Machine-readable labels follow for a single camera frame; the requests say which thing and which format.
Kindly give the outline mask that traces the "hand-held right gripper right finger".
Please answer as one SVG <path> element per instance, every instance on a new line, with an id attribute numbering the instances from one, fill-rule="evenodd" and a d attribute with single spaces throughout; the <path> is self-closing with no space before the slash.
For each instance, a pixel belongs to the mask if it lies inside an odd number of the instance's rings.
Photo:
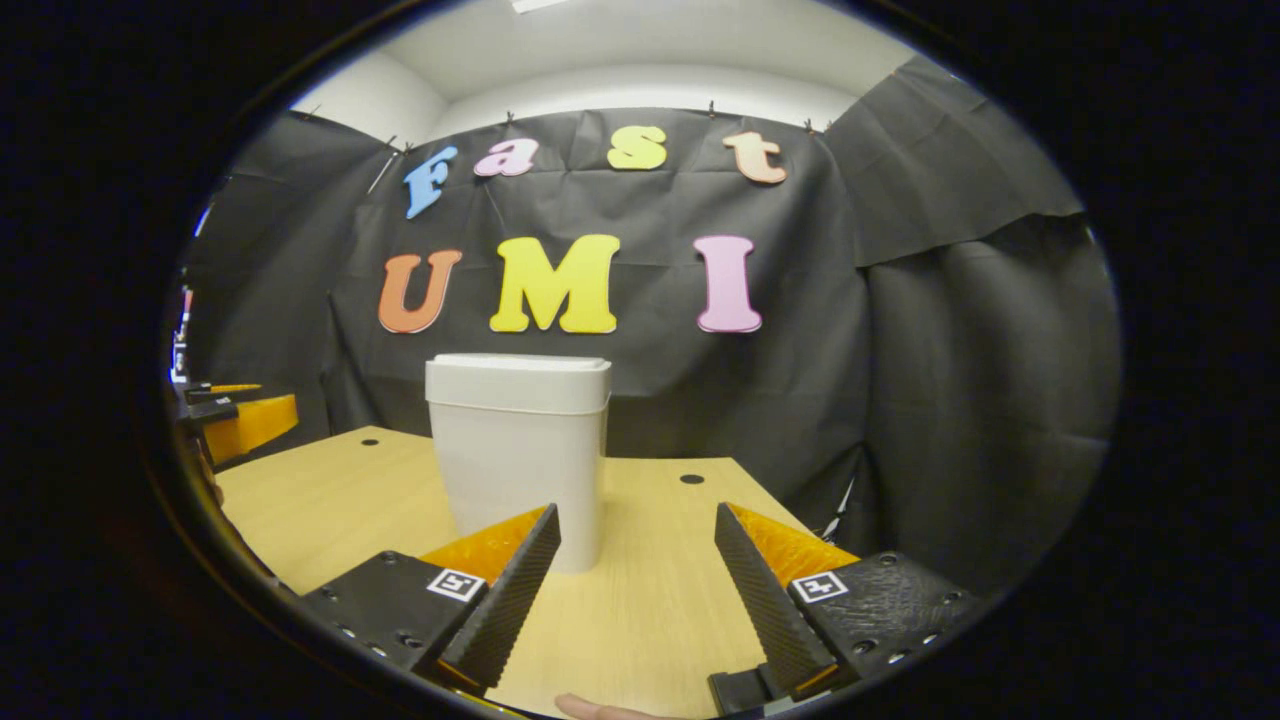
<path id="1" fill-rule="evenodd" d="M 905 553 L 860 559 L 736 503 L 717 506 L 714 542 L 774 687 L 795 701 L 908 666 L 984 603 Z"/>

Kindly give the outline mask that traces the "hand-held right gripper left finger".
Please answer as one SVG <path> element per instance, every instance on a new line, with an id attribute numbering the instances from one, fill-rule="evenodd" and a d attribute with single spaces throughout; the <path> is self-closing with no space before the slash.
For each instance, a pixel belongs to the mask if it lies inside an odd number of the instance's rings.
<path id="1" fill-rule="evenodd" d="M 421 556 L 385 550 L 301 596 L 347 643 L 451 691 L 497 687 L 561 546 L 545 503 Z"/>

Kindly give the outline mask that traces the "white desktop garbage bin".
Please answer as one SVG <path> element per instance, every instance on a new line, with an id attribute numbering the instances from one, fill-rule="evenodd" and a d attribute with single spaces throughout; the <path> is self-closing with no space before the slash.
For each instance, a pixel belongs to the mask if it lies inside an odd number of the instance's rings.
<path id="1" fill-rule="evenodd" d="M 611 373 L 603 357 L 439 354 L 426 360 L 430 434 L 460 536 L 554 503 L 561 544 L 552 571 L 595 568 Z"/>

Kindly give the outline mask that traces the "wooden desktop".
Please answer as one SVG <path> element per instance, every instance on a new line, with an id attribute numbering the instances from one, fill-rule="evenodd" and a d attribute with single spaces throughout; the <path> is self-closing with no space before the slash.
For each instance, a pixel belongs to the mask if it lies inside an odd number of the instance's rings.
<path id="1" fill-rule="evenodd" d="M 378 551 L 419 556 L 457 537 L 428 437 L 365 427 L 223 470 L 218 484 L 224 514 L 297 593 Z M 714 543 L 716 509 L 801 523 L 728 457 L 609 457 L 602 500 L 596 565 L 545 579 L 486 698 L 547 716 L 563 693 L 714 716 L 708 676 L 765 660 Z"/>

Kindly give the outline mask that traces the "computer monitor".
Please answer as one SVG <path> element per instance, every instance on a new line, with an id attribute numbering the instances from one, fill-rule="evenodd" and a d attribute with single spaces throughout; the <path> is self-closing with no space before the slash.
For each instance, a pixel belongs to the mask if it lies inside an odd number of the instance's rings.
<path id="1" fill-rule="evenodd" d="M 189 319 L 195 292 L 188 284 L 182 284 L 178 295 L 177 319 L 172 332 L 170 382 L 184 384 L 189 380 Z"/>

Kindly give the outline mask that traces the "black backdrop cloth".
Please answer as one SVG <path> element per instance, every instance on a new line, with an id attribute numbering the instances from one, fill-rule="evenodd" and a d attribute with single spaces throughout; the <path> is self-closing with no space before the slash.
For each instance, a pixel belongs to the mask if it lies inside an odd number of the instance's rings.
<path id="1" fill-rule="evenodd" d="M 1108 447 L 1120 322 L 1082 202 L 922 56 L 822 135 L 611 108 L 399 155 L 288 113 L 191 249 L 189 364 L 296 393 L 292 448 L 429 436 L 438 354 L 612 364 L 613 457 L 732 457 L 849 551 L 982 594 L 1060 537 Z"/>

